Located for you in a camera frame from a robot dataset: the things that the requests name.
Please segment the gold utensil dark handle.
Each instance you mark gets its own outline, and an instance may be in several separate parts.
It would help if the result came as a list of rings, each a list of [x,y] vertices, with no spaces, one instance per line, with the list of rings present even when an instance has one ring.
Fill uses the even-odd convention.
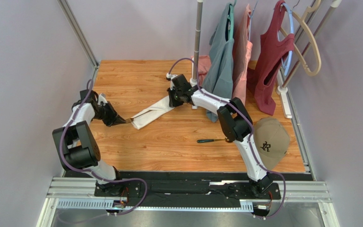
[[[134,118],[128,118],[124,121],[124,123],[132,123],[134,121]]]

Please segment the white cloth napkin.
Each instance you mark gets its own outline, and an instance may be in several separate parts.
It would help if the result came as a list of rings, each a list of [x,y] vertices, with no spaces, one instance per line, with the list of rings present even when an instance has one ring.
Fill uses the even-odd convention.
[[[161,100],[152,104],[150,107],[133,116],[131,124],[137,130],[147,126],[162,115],[174,109],[173,107],[169,106],[169,103],[170,98],[168,96],[162,98]]]

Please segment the gold fork green handle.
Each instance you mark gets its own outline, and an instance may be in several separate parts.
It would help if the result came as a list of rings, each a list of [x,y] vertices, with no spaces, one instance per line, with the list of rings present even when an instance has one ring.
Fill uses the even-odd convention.
[[[232,141],[229,140],[228,138],[225,138],[225,139],[201,139],[201,140],[197,140],[197,143],[210,143],[210,142],[217,142],[217,141],[224,141],[227,143],[232,143]]]

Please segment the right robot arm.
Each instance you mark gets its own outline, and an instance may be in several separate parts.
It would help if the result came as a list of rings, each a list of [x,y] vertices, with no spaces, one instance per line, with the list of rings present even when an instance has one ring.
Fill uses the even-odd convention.
[[[273,181],[261,161],[254,141],[253,123],[242,101],[216,96],[199,85],[192,86],[183,74],[167,74],[166,79],[171,82],[167,89],[170,107],[191,104],[217,114],[226,140],[236,145],[245,163],[250,192],[256,197],[264,194]]]

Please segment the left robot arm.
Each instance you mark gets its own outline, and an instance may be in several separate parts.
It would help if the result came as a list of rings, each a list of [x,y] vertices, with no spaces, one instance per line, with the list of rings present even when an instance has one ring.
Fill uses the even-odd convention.
[[[100,149],[90,130],[92,120],[101,120],[107,127],[127,123],[104,94],[82,90],[80,100],[72,106],[70,119],[52,132],[60,163],[66,171],[94,178],[100,193],[120,196],[126,191],[126,186],[121,182],[119,171],[101,159]]]

